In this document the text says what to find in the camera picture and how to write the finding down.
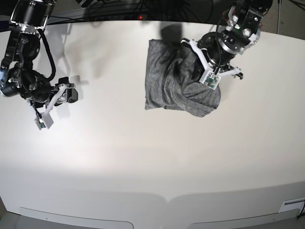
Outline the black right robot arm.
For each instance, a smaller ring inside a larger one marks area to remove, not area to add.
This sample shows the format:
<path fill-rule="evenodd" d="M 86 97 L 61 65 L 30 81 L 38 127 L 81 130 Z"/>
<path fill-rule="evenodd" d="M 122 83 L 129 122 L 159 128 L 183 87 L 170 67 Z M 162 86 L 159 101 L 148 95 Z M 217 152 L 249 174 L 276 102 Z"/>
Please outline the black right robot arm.
<path fill-rule="evenodd" d="M 20 95 L 37 111 L 45 107 L 46 115 L 54 106 L 78 101 L 78 92 L 68 77 L 54 86 L 56 66 L 44 34 L 47 21 L 56 4 L 54 0 L 17 1 L 10 22 L 11 29 L 4 58 L 0 63 L 0 92 L 5 97 Z M 49 77 L 33 68 L 33 61 L 44 45 L 51 66 Z"/>

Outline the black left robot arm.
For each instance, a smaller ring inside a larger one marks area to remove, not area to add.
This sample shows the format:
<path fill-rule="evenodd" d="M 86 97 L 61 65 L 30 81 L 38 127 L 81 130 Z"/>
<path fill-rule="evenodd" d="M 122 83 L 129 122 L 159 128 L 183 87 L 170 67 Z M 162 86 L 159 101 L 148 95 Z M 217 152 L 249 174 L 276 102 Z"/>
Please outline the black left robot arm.
<path fill-rule="evenodd" d="M 242 70 L 230 61 L 259 41 L 261 20 L 272 4 L 271 0 L 235 0 L 221 16 L 225 26 L 218 23 L 214 32 L 198 41 L 181 39 L 197 55 L 195 79 L 213 90 L 226 76 L 243 79 Z"/>

